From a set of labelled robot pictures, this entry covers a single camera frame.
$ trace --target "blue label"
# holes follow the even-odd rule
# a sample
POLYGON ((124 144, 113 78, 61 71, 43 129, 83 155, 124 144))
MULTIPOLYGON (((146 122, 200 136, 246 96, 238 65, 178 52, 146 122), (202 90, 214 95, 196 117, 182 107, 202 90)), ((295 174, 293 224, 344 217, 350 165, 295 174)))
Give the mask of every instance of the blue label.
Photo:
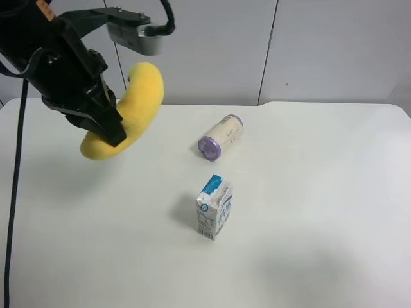
POLYGON ((201 209, 203 212, 207 212, 207 211, 208 211, 208 205, 206 205, 206 204, 201 204, 200 209, 201 209))
POLYGON ((206 193, 209 196, 220 186, 222 182, 222 177, 218 175, 213 175, 208 181, 207 185, 204 186, 202 193, 206 193))
POLYGON ((220 217, 218 218, 218 224, 219 225, 221 225, 221 223, 223 223, 225 221, 225 217, 227 216, 227 214, 230 211, 231 198, 232 198, 232 195, 227 198, 227 200, 224 202, 224 204, 222 206, 220 217))

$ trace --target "black cable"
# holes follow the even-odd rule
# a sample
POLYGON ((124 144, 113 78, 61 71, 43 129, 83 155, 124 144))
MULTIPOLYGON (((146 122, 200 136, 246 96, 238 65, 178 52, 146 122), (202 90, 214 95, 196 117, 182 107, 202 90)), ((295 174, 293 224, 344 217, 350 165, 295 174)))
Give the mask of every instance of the black cable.
POLYGON ((167 15, 167 23, 164 26, 149 26, 146 28, 146 35, 148 36, 164 36, 170 35, 175 30, 175 23, 174 23, 174 14, 173 10, 171 9, 171 5, 168 0, 160 0, 164 10, 166 11, 167 15))
POLYGON ((12 185, 12 202, 10 204, 10 215, 8 217, 6 264, 4 265, 4 308, 9 308, 9 305, 10 305, 10 261, 12 258, 13 226, 14 226, 14 216, 15 216, 15 204, 16 204, 16 199, 17 199, 17 186, 19 184, 21 144, 22 144, 22 137, 23 137, 23 122, 24 122, 24 111, 26 110, 27 91, 28 91, 28 80, 24 79, 23 87, 21 90, 19 122, 17 123, 17 140, 16 140, 16 147, 15 147, 14 174, 13 174, 13 185, 12 185))
POLYGON ((33 76, 34 71, 39 64, 41 57, 44 53, 51 53, 53 56, 59 58, 60 55, 52 50, 46 48, 37 48, 34 53, 30 56, 28 60, 27 66, 23 69, 23 71, 19 74, 15 74, 11 72, 3 63, 0 61, 0 74, 3 74, 7 77, 14 77, 14 78, 30 78, 33 76))

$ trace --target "white bottle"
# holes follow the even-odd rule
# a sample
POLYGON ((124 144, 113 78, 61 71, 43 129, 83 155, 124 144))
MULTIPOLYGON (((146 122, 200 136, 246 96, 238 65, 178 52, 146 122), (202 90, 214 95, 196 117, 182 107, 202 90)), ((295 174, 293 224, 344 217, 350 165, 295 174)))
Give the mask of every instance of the white bottle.
POLYGON ((229 114, 200 138, 198 148, 206 159, 214 161, 241 135, 243 135, 243 122, 238 116, 229 114))

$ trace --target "milk carton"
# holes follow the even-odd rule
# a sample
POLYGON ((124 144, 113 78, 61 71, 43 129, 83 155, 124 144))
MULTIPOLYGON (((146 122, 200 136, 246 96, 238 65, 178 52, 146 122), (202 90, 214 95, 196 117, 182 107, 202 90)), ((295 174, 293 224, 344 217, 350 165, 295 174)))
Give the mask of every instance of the milk carton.
POLYGON ((230 215, 232 185, 213 175, 196 199, 198 232, 215 240, 230 215))

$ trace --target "white wall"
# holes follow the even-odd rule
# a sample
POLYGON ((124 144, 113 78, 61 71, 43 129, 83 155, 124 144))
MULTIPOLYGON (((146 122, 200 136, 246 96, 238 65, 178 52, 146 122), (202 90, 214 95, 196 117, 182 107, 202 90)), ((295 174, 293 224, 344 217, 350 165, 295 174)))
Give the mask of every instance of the white wall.
MULTIPOLYGON (((70 10, 85 10, 88 8, 103 8, 103 0, 53 0, 51 2, 51 8, 60 15, 70 10)), ((114 49, 114 43, 111 42, 106 27, 101 27, 94 32, 88 34, 83 38, 85 46, 89 49, 95 49, 104 57, 109 68, 103 73, 109 87, 116 93, 117 97, 120 97, 124 93, 124 83, 121 76, 121 71, 118 64, 116 50, 114 49)), ((0 60, 9 69, 17 72, 12 65, 10 65, 2 55, 0 60)), ((3 103, 7 103, 13 98, 20 97, 21 95, 22 81, 17 78, 9 78, 0 74, 0 100, 3 103)), ((40 93, 30 86, 29 97, 39 98, 40 93)))
POLYGON ((410 12, 410 0, 279 0, 260 103, 386 101, 411 73, 410 12))
MULTIPOLYGON (((166 22, 159 0, 106 0, 107 6, 144 12, 166 22)), ((256 105, 268 47, 274 0, 170 0, 177 29, 159 56, 118 46, 124 74, 136 62, 161 70, 164 103, 256 105)))

